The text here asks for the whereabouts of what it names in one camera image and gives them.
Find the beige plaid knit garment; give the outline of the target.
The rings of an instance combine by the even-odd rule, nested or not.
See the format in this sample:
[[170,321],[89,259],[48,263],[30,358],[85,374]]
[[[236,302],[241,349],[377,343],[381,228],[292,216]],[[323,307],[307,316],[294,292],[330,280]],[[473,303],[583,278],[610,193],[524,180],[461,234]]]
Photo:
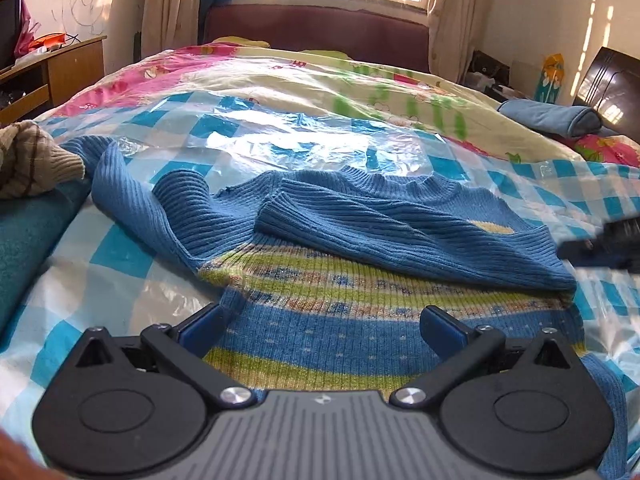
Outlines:
[[0,141],[2,200],[37,196],[85,177],[82,159],[31,120],[3,127]]

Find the beige curtain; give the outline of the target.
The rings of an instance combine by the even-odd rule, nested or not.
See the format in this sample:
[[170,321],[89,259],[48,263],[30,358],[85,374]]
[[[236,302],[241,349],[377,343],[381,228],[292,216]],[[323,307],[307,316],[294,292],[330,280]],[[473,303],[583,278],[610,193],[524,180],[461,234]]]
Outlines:
[[142,56],[196,44],[199,10],[200,0],[144,0]]
[[426,0],[432,74],[454,82],[463,78],[484,34],[491,1]]

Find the yellow flower picture panel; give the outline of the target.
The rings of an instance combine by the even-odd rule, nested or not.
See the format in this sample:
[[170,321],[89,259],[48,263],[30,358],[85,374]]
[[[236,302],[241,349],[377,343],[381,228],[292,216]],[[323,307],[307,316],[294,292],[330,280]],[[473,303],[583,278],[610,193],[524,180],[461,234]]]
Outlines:
[[534,94],[534,100],[554,104],[558,99],[564,79],[564,58],[561,53],[547,56]]

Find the orange item on cabinet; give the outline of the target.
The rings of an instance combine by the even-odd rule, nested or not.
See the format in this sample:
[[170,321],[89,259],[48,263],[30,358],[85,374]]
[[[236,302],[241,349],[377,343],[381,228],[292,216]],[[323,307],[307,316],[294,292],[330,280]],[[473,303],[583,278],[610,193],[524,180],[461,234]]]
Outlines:
[[32,40],[28,47],[29,50],[45,50],[51,51],[56,50],[60,47],[64,47],[66,44],[66,33],[65,32],[51,32],[50,34],[40,36]]

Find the wooden side cabinet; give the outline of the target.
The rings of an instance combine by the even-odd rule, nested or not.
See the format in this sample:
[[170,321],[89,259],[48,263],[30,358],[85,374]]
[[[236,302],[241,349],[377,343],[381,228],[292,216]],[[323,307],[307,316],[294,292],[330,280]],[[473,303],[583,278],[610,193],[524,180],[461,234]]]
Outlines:
[[1,72],[1,125],[64,104],[104,76],[105,36],[38,55]]

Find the black television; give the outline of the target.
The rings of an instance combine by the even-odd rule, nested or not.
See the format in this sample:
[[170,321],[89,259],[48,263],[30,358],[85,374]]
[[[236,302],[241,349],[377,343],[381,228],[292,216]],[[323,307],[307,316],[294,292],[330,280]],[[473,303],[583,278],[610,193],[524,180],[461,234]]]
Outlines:
[[21,30],[22,0],[0,0],[0,70],[8,70],[14,64]]

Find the dark red headboard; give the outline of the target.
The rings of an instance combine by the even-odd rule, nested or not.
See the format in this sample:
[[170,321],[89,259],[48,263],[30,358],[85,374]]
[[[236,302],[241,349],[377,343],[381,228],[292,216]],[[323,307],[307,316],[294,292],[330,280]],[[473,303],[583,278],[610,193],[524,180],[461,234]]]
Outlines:
[[209,9],[203,40],[225,36],[268,42],[279,50],[340,51],[356,61],[427,73],[428,28],[365,10],[330,6],[227,4]]

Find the dark brown wooden board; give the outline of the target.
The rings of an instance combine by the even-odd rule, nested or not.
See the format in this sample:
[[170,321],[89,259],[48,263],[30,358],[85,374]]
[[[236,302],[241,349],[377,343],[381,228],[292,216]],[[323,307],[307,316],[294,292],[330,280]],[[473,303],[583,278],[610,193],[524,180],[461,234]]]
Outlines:
[[600,47],[582,78],[574,105],[596,110],[603,125],[634,142],[640,128],[640,61],[623,52]]

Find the folded light blue cloth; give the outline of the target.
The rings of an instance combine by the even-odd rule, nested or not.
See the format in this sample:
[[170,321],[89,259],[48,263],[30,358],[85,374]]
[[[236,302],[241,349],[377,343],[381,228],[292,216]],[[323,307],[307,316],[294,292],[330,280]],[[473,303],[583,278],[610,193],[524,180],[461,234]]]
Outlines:
[[498,112],[530,130],[564,139],[598,133],[603,126],[600,115],[589,106],[513,99],[501,103]]

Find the right beige curtain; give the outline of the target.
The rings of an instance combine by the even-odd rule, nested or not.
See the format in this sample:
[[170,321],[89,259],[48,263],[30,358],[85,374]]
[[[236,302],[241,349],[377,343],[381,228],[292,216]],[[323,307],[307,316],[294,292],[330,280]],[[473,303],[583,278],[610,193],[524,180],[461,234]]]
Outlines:
[[491,1],[426,0],[432,74],[454,82],[463,78],[484,34]]

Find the left beige curtain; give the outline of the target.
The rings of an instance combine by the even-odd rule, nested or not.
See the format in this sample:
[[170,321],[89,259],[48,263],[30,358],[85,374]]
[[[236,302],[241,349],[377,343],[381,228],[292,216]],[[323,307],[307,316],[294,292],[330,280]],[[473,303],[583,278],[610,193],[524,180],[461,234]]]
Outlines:
[[196,44],[199,10],[200,0],[144,0],[142,56]]

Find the teal towel blanket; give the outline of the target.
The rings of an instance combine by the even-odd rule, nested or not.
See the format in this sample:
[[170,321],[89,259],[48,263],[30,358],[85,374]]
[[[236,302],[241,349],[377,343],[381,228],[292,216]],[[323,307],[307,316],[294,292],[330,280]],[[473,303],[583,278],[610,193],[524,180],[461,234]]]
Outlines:
[[90,181],[1,202],[1,333],[89,194]]

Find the blue striped knit sweater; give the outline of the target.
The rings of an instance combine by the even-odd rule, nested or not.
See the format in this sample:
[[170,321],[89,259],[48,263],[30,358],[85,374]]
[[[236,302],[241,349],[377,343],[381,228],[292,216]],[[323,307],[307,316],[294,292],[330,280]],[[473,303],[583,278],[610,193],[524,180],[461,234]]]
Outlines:
[[216,192],[179,168],[145,186],[113,139],[66,148],[96,206],[216,292],[228,325],[203,361],[257,393],[398,388],[437,364],[419,333],[430,304],[584,346],[577,282],[549,229],[487,188],[352,167],[266,171]]

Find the floral pink green quilt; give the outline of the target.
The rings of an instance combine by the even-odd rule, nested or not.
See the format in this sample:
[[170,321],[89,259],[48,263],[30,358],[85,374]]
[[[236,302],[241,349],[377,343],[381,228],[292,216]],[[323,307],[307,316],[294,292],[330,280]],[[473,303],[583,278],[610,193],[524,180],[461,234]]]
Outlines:
[[439,76],[227,39],[153,54],[76,93],[50,114],[72,117],[100,107],[138,107],[192,91],[279,112],[436,133],[476,154],[509,162],[565,158],[639,165],[639,145],[626,136],[545,136],[503,115],[489,96]]

